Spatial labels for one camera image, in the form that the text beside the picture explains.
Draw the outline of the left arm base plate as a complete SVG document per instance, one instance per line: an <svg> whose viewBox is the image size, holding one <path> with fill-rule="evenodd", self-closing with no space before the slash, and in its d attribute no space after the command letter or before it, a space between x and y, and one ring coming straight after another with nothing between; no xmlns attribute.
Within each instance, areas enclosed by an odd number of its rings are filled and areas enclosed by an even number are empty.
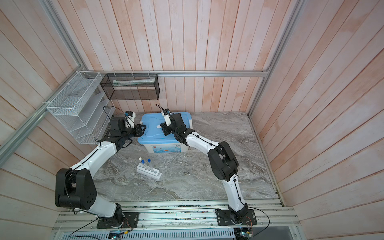
<svg viewBox="0 0 384 240"><path fill-rule="evenodd" d="M139 212L122 212L117 217L100 218L97 229L135 229L138 225Z"/></svg>

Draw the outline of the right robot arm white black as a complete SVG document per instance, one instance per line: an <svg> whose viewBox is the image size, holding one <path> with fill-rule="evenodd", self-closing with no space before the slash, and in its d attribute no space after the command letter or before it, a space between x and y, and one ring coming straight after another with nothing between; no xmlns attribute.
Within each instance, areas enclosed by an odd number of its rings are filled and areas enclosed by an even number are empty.
<svg viewBox="0 0 384 240"><path fill-rule="evenodd" d="M202 137L186 126L180 113L175 114L166 109L162 111L162 116L165 119L161 124L164 135L173 134L179 143L193 147L208 156L212 172L224 185L231 221L239 225L249 208L239 186L239 162L230 145L225 141L219 143Z"/></svg>

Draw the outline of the blue capped test tube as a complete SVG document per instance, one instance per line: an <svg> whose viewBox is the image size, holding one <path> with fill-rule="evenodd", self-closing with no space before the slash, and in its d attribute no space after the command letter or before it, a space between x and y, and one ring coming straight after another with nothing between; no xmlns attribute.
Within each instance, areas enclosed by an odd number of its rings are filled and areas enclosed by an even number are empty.
<svg viewBox="0 0 384 240"><path fill-rule="evenodd" d="M153 172L154 170L153 170L151 159L148 159L148 165L149 165L150 171Z"/></svg>
<svg viewBox="0 0 384 240"><path fill-rule="evenodd" d="M147 169L147 165L146 165L144 160L141 160L141 164L142 164L143 168L146 170Z"/></svg>

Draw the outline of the white plastic storage bin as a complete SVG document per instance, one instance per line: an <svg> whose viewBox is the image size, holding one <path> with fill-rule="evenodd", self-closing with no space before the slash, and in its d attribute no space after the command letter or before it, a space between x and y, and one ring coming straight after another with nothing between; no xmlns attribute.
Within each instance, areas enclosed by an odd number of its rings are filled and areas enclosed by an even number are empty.
<svg viewBox="0 0 384 240"><path fill-rule="evenodd" d="M180 143L172 143L172 144L144 144L144 147L149 153L159 154L159 153L182 153L187 152L189 147L180 144Z"/></svg>

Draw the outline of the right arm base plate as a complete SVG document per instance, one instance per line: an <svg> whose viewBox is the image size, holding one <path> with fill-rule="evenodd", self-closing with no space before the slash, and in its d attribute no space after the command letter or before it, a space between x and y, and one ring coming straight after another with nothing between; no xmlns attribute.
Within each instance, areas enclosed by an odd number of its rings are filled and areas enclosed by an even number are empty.
<svg viewBox="0 0 384 240"><path fill-rule="evenodd" d="M215 209L217 223L219 226L239 226L239 225L257 225L257 219L254 210L248 210L246 213L235 214L231 210Z"/></svg>

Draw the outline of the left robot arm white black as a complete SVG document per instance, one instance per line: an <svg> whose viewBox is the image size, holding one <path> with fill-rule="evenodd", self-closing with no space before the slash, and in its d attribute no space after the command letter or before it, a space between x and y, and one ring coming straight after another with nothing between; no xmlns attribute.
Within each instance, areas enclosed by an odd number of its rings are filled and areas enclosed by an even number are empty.
<svg viewBox="0 0 384 240"><path fill-rule="evenodd" d="M97 193L93 176L120 149L128 147L132 138L141 137L146 126L134 123L136 114L127 111L123 117L112 117L109 129L99 145L79 163L60 169L56 175L55 205L75 211L83 210L120 227L124 214L120 204L110 202Z"/></svg>

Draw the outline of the blue plastic bin lid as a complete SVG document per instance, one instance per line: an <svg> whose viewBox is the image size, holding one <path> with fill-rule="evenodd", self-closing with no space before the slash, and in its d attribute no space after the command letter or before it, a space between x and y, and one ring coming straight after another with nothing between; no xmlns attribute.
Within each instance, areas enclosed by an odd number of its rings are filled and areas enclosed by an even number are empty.
<svg viewBox="0 0 384 240"><path fill-rule="evenodd" d="M160 124L164 123L165 119L161 113L144 114L142 122L146 129L144 134L138 138L140 144L179 144L173 134L164 135Z"/></svg>

